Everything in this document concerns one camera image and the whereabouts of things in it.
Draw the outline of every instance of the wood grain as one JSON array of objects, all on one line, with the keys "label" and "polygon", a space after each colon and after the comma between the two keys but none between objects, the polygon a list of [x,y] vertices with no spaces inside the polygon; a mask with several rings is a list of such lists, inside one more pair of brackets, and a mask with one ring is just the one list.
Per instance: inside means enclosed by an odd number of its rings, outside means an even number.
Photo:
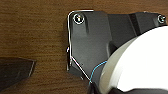
[{"label": "wood grain", "polygon": [[87,84],[66,71],[69,12],[158,12],[168,17],[167,0],[0,0],[0,56],[37,60],[32,77],[1,94],[86,94]]}]

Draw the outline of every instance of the black panel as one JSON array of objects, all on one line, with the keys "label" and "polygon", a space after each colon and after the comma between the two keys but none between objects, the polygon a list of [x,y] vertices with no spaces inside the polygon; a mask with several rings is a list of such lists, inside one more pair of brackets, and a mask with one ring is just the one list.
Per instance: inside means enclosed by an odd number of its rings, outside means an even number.
[{"label": "black panel", "polygon": [[31,76],[35,61],[0,57],[0,91]]}]

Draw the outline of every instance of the dark object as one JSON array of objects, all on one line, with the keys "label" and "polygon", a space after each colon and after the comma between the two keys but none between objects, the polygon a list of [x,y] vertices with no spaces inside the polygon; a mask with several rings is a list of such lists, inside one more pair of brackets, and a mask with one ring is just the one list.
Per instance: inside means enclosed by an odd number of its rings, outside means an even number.
[{"label": "dark object", "polygon": [[36,62],[0,57],[0,91],[32,75]]},{"label": "dark object", "polygon": [[112,88],[108,94],[168,94],[168,91],[162,89],[133,89],[128,92],[122,92],[117,88]]},{"label": "dark object", "polygon": [[[106,14],[102,11],[74,11],[68,15],[69,50],[67,70],[88,79],[98,64],[108,60],[127,41],[156,27],[166,26],[166,17],[158,13]],[[74,57],[78,66],[71,59]],[[93,75],[92,89],[99,86],[104,65]]]}]

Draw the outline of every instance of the wooden table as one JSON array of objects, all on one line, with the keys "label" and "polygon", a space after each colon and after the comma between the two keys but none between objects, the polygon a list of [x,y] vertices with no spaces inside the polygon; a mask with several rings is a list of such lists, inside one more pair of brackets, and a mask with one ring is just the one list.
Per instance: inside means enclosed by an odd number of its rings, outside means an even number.
[{"label": "wooden table", "polygon": [[0,0],[0,57],[37,60],[31,78],[1,94],[87,93],[87,83],[66,71],[68,37],[63,30],[68,13],[81,9],[168,17],[167,0]]}]

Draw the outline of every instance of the metal screw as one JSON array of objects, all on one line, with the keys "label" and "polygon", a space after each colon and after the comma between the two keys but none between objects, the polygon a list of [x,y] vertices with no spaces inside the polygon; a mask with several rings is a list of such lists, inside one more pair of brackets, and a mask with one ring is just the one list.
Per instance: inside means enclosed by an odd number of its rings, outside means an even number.
[{"label": "metal screw", "polygon": [[73,20],[76,24],[82,24],[84,21],[84,16],[82,14],[77,13],[74,15]]},{"label": "metal screw", "polygon": [[158,21],[159,21],[160,23],[164,23],[164,22],[166,21],[166,17],[163,16],[163,15],[159,15],[159,16],[158,16]]}]

